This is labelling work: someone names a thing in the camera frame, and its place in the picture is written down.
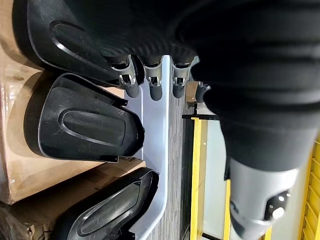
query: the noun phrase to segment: black plastic cover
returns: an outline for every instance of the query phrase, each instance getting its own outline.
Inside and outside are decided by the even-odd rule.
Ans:
[[[15,0],[12,21],[17,44],[31,61],[85,76],[104,87],[119,86],[117,74],[64,0]],[[132,62],[140,85],[143,65],[135,55]]]
[[[73,73],[47,78],[35,89],[24,135],[35,153],[56,159],[117,162],[143,145],[139,117],[127,101]]]
[[[134,240],[131,226],[148,210],[159,175],[140,168],[70,207],[56,222],[52,240]]]

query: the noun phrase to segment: cardboard box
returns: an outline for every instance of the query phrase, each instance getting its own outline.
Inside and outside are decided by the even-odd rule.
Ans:
[[[12,206],[0,204],[0,233],[8,240],[49,240],[55,222],[68,208],[145,166],[134,157],[120,158],[117,164],[105,163]]]
[[[101,162],[54,160],[33,153],[24,137],[28,101],[43,69],[26,59],[12,28],[13,0],[0,0],[0,201],[13,204]],[[124,91],[112,88],[119,97]]]
[[[198,81],[187,81],[185,84],[185,101],[187,103],[196,103],[196,92]]]

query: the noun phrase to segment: black rubber handle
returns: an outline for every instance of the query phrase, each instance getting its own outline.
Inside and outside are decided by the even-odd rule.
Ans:
[[[203,86],[197,86],[195,91],[195,100],[197,103],[203,103],[204,102],[204,95],[205,93],[210,90],[211,88],[208,86],[208,84],[204,84]]]
[[[173,85],[172,92],[173,92],[173,96],[175,96],[177,99],[180,99],[185,93],[185,86]]]
[[[133,86],[123,86],[123,88],[130,98],[134,99],[139,96],[140,90],[137,82]]]
[[[150,86],[150,96],[152,100],[159,101],[162,98],[162,86]]]

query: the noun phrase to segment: gray floor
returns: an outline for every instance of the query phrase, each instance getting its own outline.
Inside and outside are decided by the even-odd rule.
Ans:
[[[170,99],[168,199],[163,217],[148,240],[181,240],[182,114],[193,112],[191,109],[187,110],[184,99],[184,97],[176,99],[173,96]]]

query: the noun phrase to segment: metal clamp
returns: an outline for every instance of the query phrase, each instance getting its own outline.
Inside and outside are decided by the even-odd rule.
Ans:
[[[144,65],[145,77],[150,85],[150,87],[159,87],[161,86],[162,81],[162,61],[155,66],[150,67]]]
[[[128,56],[128,61],[129,64],[124,69],[118,69],[114,66],[111,66],[111,68],[118,75],[121,84],[123,84],[126,87],[132,87],[136,83],[136,72],[130,55]]]
[[[189,78],[191,66],[178,68],[172,63],[172,77],[175,86],[184,87]]]

